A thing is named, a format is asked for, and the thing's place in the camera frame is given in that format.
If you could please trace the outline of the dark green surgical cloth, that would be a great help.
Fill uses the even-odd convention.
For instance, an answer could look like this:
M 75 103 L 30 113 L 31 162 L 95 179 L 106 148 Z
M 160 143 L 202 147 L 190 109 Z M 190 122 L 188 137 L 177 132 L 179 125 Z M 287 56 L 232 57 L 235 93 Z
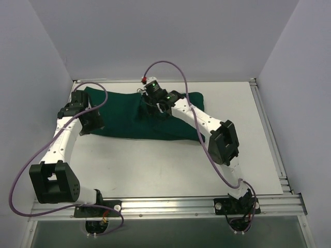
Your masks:
M 148 108 L 140 93 L 108 92 L 106 104 L 99 109 L 104 127 L 92 134 L 135 140 L 199 140 L 194 127 L 166 113 L 149 114 Z

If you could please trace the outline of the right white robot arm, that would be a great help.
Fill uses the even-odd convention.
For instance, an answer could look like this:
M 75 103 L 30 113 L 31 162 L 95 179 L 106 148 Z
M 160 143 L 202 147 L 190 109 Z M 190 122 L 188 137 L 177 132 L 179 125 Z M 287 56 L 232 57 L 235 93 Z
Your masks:
M 176 91 L 148 94 L 145 90 L 141 95 L 152 111 L 168 114 L 196 129 L 207 159 L 228 188 L 231 210 L 235 213 L 246 210 L 253 191 L 243 179 L 239 166 L 239 141 L 234 123 L 213 118 L 193 105 L 188 95 Z

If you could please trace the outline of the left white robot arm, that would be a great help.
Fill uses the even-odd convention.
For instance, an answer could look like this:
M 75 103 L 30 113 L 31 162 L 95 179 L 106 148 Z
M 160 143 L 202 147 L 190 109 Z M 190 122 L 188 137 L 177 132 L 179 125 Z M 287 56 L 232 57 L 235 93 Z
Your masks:
M 91 216 L 100 216 L 104 203 L 97 199 L 98 191 L 81 185 L 69 165 L 77 137 L 102 127 L 100 114 L 97 110 L 88 112 L 89 107 L 87 102 L 75 101 L 58 112 L 54 141 L 40 163 L 31 165 L 29 176 L 39 203 L 86 204 Z

